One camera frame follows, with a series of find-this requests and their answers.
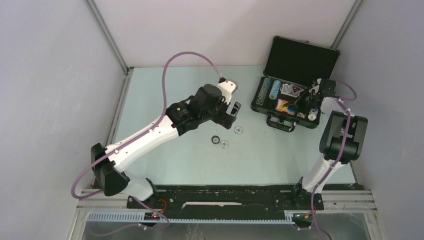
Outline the light blue ten chip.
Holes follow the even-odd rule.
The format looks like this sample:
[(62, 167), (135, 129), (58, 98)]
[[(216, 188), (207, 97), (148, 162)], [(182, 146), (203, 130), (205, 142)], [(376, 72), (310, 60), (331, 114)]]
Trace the light blue ten chip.
[(227, 140), (222, 140), (222, 141), (220, 142), (220, 146), (221, 146), (223, 149), (226, 149), (226, 148), (229, 146), (229, 142), (228, 142)]
[(241, 126), (236, 126), (236, 127), (234, 128), (234, 132), (235, 132), (237, 135), (242, 134), (242, 133), (243, 133), (243, 131), (244, 131), (244, 129), (243, 129)]

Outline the green chip stack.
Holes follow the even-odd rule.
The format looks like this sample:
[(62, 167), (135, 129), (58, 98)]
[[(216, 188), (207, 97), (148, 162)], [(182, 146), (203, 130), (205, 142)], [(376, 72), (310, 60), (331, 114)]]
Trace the green chip stack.
[(311, 108), (308, 112), (307, 118), (309, 121), (313, 122), (318, 118), (319, 110), (316, 108)]

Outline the purple chip stack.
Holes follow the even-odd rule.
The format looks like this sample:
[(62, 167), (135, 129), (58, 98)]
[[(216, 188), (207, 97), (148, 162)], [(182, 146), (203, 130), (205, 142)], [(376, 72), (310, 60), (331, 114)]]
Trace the purple chip stack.
[(299, 118), (302, 118), (302, 119), (304, 119), (304, 118), (306, 117), (306, 115), (305, 115), (304, 113), (302, 113), (302, 112), (298, 112), (298, 113), (297, 113), (297, 116), (298, 116)]

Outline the red black triangle marker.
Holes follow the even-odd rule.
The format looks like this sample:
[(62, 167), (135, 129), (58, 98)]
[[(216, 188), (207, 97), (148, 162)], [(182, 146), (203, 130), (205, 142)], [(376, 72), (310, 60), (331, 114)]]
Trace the red black triangle marker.
[(291, 86), (290, 94), (296, 98), (305, 90), (304, 88), (298, 87), (293, 84), (291, 84), (290, 86)]

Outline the dark blue fifty chip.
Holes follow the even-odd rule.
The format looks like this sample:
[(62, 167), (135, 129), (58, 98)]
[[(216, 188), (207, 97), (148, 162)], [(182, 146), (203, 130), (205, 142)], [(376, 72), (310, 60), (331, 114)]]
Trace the dark blue fifty chip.
[(221, 139), (220, 139), (220, 137), (219, 137), (219, 136), (214, 135), (214, 136), (212, 136), (212, 138), (211, 138), (211, 142), (212, 142), (214, 145), (217, 145), (217, 144), (220, 144)]

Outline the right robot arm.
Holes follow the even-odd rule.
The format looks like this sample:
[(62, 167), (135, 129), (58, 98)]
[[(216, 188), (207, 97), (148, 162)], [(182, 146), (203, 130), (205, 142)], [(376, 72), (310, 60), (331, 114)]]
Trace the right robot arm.
[(319, 78), (296, 102), (328, 116), (319, 142), (320, 157), (292, 190), (290, 201), (297, 209), (308, 206), (329, 178), (357, 160), (362, 152), (368, 119), (354, 114), (345, 105), (346, 98), (336, 95), (336, 84), (336, 80)]

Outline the red playing card deck box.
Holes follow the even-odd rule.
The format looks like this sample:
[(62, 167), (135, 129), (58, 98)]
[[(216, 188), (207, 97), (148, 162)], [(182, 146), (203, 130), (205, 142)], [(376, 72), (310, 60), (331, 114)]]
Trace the red playing card deck box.
[(288, 115), (291, 115), (291, 116), (295, 116), (296, 113), (297, 113), (297, 111), (294, 110), (294, 109), (292, 109), (292, 108), (290, 108), (290, 107), (288, 107), (286, 105), (287, 103), (288, 103), (287, 100), (284, 100), (282, 98), (278, 98), (277, 99), (277, 104), (276, 104), (275, 110), (277, 112), (281, 112), (281, 113), (285, 113), (285, 114), (288, 114)]

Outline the clear round dealer button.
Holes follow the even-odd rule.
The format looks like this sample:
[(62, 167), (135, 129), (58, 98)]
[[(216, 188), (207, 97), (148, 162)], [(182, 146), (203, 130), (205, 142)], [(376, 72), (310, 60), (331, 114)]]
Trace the clear round dealer button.
[(293, 96), (293, 87), (291, 84), (282, 83), (280, 87), (280, 93), (282, 95)]

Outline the light blue chip stack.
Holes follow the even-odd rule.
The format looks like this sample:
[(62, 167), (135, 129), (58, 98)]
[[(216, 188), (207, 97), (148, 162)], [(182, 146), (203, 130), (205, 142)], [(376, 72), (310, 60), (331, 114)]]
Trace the light blue chip stack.
[(270, 88), (270, 92), (269, 92), (269, 99), (271, 100), (275, 100), (278, 97), (278, 94), (280, 92), (280, 87), (281, 87), (281, 82), (279, 80), (274, 80), (271, 88)]

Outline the yellow round button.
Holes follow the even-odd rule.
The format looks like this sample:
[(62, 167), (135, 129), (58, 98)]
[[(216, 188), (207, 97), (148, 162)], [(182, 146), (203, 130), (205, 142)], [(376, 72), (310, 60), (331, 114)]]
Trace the yellow round button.
[(276, 109), (280, 112), (286, 112), (286, 109), (288, 109), (288, 107), (285, 105), (285, 103), (286, 102), (284, 101), (279, 101)]

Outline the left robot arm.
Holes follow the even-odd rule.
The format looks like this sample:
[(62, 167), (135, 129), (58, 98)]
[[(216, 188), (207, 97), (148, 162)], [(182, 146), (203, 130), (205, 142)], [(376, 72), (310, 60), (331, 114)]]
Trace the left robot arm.
[(218, 85), (205, 84), (195, 95), (171, 104), (163, 117), (124, 140), (90, 149), (92, 171), (107, 197), (124, 193), (133, 196), (145, 208), (153, 208), (158, 202), (154, 184), (148, 178), (125, 173), (126, 168), (155, 147), (195, 130), (199, 125), (212, 121), (227, 130), (237, 118), (241, 108), (235, 102), (230, 113), (227, 109), (238, 84), (225, 80)]

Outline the black poker set case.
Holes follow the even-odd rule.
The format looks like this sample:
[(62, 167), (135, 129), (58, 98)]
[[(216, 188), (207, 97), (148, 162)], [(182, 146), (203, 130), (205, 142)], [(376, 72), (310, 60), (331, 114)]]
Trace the black poker set case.
[[(281, 94), (280, 89), (277, 98), (274, 100), (268, 98), (264, 106), (255, 105), (254, 102), (264, 78), (272, 80), (271, 86), (275, 80), (279, 80), (281, 84), (295, 85), (303, 88), (304, 91), (309, 91), (317, 79), (330, 79), (340, 54), (340, 51), (336, 49), (275, 36), (250, 108), (254, 112), (266, 115), (266, 124), (277, 130), (290, 133), (296, 126), (315, 129), (320, 123), (321, 113), (318, 113), (315, 121), (309, 121), (310, 108), (306, 106), (296, 108), (293, 105), (296, 97)], [(289, 115), (276, 111), (278, 99), (288, 101), (286, 105), (297, 113), (304, 113), (305, 118), (298, 117), (297, 113)]]

